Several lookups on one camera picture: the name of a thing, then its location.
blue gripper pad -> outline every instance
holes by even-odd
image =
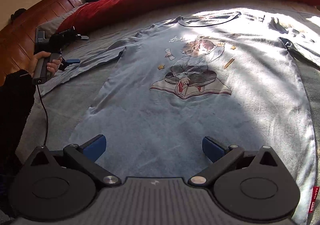
[[[106,137],[104,135],[97,135],[96,137],[81,145],[79,147],[79,151],[91,161],[95,162],[105,152],[106,148]]]
[[[206,136],[202,140],[202,151],[211,162],[215,162],[225,156],[229,152],[229,149],[212,137]]]

pencil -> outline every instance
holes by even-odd
[[[229,67],[230,66],[230,64],[234,61],[235,59],[234,58],[232,58],[225,66],[224,66],[224,70],[227,68],[227,67]]]

wooden panel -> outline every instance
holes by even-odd
[[[36,27],[80,4],[79,0],[42,0],[0,31],[0,86],[6,74],[24,68],[33,56]]]

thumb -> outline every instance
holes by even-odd
[[[45,51],[41,51],[41,52],[38,52],[37,54],[34,55],[34,58],[39,60],[41,58],[46,58],[46,57],[49,57],[51,55],[50,52],[45,52]]]

clothing label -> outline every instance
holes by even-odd
[[[309,208],[309,213],[313,212],[313,209],[315,207],[315,202],[318,196],[318,192],[319,192],[319,186],[314,186],[313,187],[313,191],[312,191],[312,198],[311,198],[311,204],[310,204],[310,208]]]

